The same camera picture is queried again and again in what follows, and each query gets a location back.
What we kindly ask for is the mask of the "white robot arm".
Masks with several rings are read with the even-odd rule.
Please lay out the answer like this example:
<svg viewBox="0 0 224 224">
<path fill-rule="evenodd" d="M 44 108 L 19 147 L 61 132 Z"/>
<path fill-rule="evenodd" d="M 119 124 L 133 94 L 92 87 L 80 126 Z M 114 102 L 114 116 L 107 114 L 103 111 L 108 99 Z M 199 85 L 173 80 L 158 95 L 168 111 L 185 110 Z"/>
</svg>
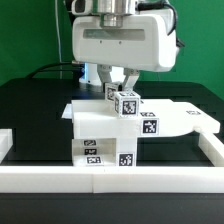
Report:
<svg viewBox="0 0 224 224">
<path fill-rule="evenodd" d="M 178 15 L 168 0 L 64 0 L 72 23 L 72 51 L 78 63 L 97 67 L 100 82 L 124 70 L 131 88 L 141 70 L 167 72 L 178 51 Z"/>
</svg>

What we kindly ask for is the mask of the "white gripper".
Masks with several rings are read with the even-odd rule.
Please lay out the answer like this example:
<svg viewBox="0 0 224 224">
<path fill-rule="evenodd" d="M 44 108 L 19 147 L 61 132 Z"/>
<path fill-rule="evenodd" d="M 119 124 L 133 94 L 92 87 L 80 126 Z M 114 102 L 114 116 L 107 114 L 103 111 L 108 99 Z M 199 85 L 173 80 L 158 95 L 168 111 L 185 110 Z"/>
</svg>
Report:
<svg viewBox="0 0 224 224">
<path fill-rule="evenodd" d="M 169 34 L 173 25 L 170 9 L 125 16 L 121 28 L 102 28 L 97 16 L 79 17 L 73 23 L 73 55 L 80 62 L 105 64 L 97 66 L 102 84 L 112 82 L 111 66 L 125 68 L 122 89 L 132 91 L 138 70 L 167 72 L 175 65 L 176 32 Z"/>
</svg>

